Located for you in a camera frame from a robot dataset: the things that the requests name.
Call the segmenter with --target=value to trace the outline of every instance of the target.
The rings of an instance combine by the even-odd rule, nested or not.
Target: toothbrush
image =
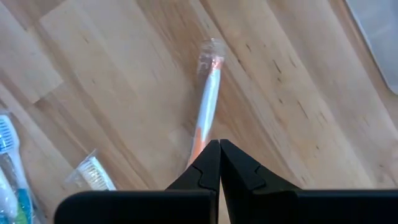
[[[29,195],[29,186],[27,184],[21,157],[19,156],[19,138],[17,131],[6,115],[0,115],[0,154],[8,153],[14,168],[17,182],[17,198],[21,212],[26,216],[27,222],[32,223],[32,200]]]
[[[95,154],[96,150],[79,164],[77,171],[93,190],[116,190],[111,178],[97,160]]]
[[[223,57],[213,55],[210,72],[203,90],[188,166],[199,156],[209,141],[211,125],[213,124],[216,111],[218,89],[220,88],[221,80],[220,70],[223,62]]]

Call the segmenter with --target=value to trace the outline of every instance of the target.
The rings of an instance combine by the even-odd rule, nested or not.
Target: wood grain
[[[397,96],[343,1],[2,0],[0,105],[49,220],[93,149],[121,190],[184,171],[211,37],[227,43],[213,138],[303,188],[397,187]]]

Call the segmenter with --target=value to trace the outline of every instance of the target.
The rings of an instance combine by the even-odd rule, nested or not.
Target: wooden floor
[[[228,45],[213,138],[303,188],[397,187],[398,96],[343,1],[0,0],[0,105],[49,220],[93,149],[120,190],[184,171],[211,37]]]

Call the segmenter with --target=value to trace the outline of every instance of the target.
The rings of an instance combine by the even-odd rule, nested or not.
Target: toothbrush handle
[[[19,189],[29,189],[29,186],[26,181],[24,167],[22,166],[21,157],[18,151],[9,153],[11,161],[14,165],[14,172],[17,177],[17,184]]]
[[[213,67],[206,80],[188,166],[199,156],[208,143],[216,111],[220,75],[220,68]]]

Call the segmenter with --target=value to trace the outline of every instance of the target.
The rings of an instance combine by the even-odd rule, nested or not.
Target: blue toothbrush
[[[17,199],[28,224],[32,223],[32,200],[29,195],[21,157],[19,155],[19,138],[17,131],[6,115],[0,115],[0,154],[8,153],[17,180]]]

